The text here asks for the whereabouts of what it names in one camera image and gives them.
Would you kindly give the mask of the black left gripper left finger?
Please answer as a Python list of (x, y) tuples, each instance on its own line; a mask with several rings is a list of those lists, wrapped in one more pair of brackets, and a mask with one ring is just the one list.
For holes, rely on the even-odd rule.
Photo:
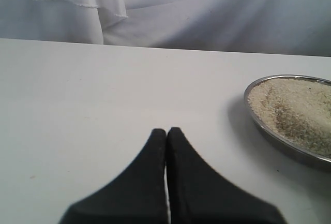
[(153, 129), (131, 164), (103, 188), (72, 204), (60, 222), (168, 223), (166, 138), (163, 129)]

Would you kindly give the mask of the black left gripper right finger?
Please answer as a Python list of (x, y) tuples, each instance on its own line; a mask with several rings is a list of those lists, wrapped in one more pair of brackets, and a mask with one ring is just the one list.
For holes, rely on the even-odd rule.
[(205, 162), (178, 127), (166, 143), (171, 223), (285, 223), (279, 210)]

